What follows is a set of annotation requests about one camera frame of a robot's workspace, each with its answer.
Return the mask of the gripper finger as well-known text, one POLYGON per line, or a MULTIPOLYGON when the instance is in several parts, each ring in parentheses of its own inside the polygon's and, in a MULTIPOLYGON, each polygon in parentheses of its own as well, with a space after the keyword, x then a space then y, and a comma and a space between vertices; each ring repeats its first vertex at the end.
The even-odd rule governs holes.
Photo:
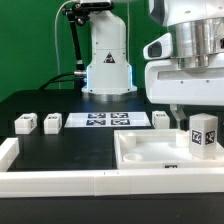
POLYGON ((185 121, 186 121, 186 115, 184 113, 184 106, 179 105, 179 104, 171 104, 170 111, 176 120, 177 128, 179 130, 184 130, 185 129, 185 121))

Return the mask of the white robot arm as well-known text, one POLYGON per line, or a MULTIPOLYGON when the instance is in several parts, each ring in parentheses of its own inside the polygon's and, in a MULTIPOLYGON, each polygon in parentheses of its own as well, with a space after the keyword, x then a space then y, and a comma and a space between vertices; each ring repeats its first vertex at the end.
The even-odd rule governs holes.
MULTIPOLYGON (((79 65, 87 75, 82 93, 100 101, 137 91, 126 59, 126 27, 112 13, 116 2, 70 0, 62 12, 70 24, 92 25, 92 61, 79 65)), ((224 106, 224 0, 148 0, 149 15, 167 33, 146 45, 145 90, 154 104, 224 106)))

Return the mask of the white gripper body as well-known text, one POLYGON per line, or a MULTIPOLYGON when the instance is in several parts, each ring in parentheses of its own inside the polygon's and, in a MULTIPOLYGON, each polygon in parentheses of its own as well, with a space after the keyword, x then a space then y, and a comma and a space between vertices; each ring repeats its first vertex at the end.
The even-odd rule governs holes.
POLYGON ((224 62, 215 59, 205 69, 189 70, 173 59, 149 62, 145 89, 154 104, 224 106, 224 62))

